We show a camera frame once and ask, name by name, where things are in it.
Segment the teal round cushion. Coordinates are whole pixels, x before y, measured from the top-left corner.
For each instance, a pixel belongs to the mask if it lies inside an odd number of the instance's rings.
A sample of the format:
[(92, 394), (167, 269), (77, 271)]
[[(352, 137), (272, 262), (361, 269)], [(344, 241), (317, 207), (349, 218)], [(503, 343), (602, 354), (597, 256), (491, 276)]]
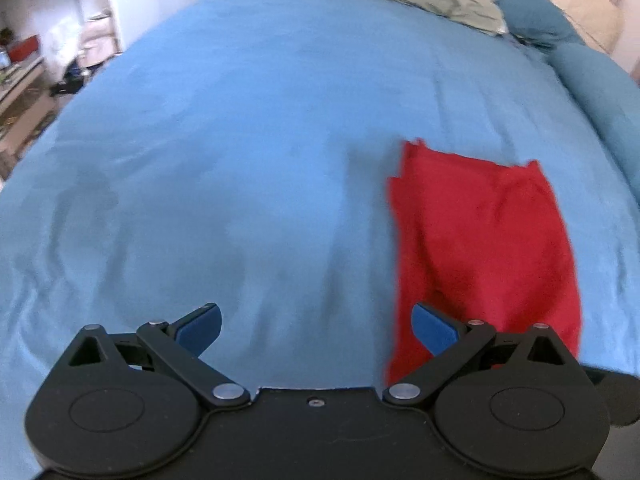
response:
[(521, 44), (551, 52), (561, 44), (586, 43), (551, 0), (496, 0), (510, 34)]

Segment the beige item under desk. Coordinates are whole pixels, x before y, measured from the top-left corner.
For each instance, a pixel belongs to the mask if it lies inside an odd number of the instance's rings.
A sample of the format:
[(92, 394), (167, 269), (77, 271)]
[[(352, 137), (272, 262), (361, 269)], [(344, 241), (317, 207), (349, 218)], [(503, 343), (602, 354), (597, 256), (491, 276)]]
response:
[(85, 22), (80, 33), (78, 64), (81, 68), (101, 65), (119, 54), (119, 43), (111, 16)]

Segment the blue bed cover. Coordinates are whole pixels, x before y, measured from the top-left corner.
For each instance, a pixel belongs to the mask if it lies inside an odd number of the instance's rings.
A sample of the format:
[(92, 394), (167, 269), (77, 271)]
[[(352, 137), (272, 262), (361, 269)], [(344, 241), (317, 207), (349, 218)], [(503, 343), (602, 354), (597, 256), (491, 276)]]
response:
[(582, 362), (639, 369), (639, 207), (544, 55), (388, 0), (201, 0), (82, 89), (1, 193), (1, 474), (78, 330), (214, 302), (245, 387), (380, 386), (401, 143), (541, 164), (570, 236)]

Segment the teal bolster pillow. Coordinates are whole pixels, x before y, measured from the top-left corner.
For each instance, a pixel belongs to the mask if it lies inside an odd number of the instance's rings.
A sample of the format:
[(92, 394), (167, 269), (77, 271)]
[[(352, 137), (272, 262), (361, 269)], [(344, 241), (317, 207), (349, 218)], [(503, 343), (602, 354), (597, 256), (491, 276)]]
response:
[(612, 58), (581, 44), (561, 44), (549, 55), (549, 63), (638, 196), (638, 84)]

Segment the red knit garment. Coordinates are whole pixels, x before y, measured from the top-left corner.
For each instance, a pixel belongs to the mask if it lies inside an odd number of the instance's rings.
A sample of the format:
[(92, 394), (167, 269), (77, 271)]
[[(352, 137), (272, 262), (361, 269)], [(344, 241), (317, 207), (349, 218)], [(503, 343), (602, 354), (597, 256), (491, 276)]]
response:
[(538, 162), (501, 166), (405, 142), (399, 174), (387, 185), (398, 234), (388, 384), (435, 354), (413, 335), (416, 304), (507, 333), (543, 322), (578, 352), (582, 308), (572, 246)]

